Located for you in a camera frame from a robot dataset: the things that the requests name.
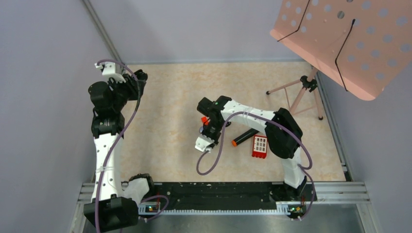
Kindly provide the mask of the black earbud charging case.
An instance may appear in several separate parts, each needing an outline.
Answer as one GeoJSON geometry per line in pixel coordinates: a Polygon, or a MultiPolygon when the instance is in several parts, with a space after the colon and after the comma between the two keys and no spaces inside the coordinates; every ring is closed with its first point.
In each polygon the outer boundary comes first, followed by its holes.
{"type": "Polygon", "coordinates": [[[137,80],[141,83],[146,83],[148,80],[148,74],[145,73],[142,69],[139,69],[134,72],[134,74],[137,77],[137,80]]]}

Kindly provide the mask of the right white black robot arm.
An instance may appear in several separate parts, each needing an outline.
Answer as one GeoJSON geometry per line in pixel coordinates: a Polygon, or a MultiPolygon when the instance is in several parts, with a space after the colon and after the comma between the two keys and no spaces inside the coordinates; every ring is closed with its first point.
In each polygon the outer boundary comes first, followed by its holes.
{"type": "Polygon", "coordinates": [[[194,147],[198,151],[207,153],[216,145],[221,146],[228,122],[245,125],[264,134],[270,151],[280,158],[286,196],[298,200],[304,195],[306,176],[301,166],[300,151],[308,150],[301,141],[302,130],[287,109],[260,110],[220,96],[215,101],[202,98],[197,111],[208,118],[208,124],[203,126],[195,142],[194,147]]]}

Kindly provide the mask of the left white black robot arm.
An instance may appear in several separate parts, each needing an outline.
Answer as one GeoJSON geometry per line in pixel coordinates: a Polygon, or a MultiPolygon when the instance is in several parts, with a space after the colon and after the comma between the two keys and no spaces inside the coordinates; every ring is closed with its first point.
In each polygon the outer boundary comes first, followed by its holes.
{"type": "Polygon", "coordinates": [[[122,186],[120,152],[129,122],[125,122],[121,111],[128,101],[139,100],[148,75],[139,70],[133,76],[122,77],[122,80],[110,77],[88,89],[94,105],[91,132],[96,148],[96,180],[91,202],[84,206],[84,215],[99,233],[136,225],[138,204],[153,199],[156,193],[147,173],[132,177],[128,188],[122,186]]]}

